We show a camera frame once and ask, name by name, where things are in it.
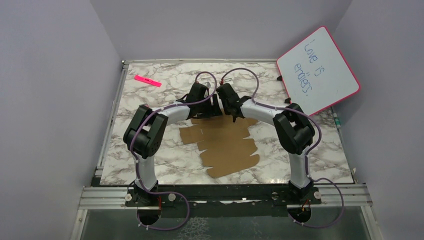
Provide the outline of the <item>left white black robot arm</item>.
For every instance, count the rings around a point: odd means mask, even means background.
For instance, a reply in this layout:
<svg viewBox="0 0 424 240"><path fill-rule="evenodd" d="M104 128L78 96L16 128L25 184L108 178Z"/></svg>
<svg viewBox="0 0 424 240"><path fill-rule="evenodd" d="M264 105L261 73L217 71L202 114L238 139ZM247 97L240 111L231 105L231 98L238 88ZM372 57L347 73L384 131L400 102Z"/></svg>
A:
<svg viewBox="0 0 424 240"><path fill-rule="evenodd" d="M158 180L155 174L155 154L159 150L168 125L196 117L210 118L219 110L216 89L195 82L188 94L173 103L151 108L139 105L132 117L123 141L135 163L134 190L144 205L152 205L159 194L154 188Z"/></svg>

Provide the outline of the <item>brown cardboard box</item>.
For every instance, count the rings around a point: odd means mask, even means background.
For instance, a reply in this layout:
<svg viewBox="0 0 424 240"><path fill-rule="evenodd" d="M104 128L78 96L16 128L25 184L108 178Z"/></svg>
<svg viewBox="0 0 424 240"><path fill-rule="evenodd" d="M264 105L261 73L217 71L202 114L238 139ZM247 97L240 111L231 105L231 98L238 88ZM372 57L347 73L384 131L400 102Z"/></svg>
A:
<svg viewBox="0 0 424 240"><path fill-rule="evenodd" d="M220 178L256 166L260 156L249 127L258 121L231 115L191 119L192 126L182 127L179 134L183 144L196 144L207 174Z"/></svg>

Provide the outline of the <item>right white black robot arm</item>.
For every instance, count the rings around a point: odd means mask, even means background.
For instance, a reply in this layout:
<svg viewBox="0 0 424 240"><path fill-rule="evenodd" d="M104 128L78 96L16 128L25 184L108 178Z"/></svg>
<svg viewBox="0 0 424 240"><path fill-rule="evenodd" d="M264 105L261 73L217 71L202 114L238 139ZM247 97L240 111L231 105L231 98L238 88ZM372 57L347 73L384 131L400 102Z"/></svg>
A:
<svg viewBox="0 0 424 240"><path fill-rule="evenodd" d="M288 152L290 180L289 199L300 204L314 186L309 177L306 155L313 143L315 129L300 106L292 103L278 107L254 101L250 96L239 97L229 83L217 88L225 114L236 118L250 118L274 126L278 140Z"/></svg>

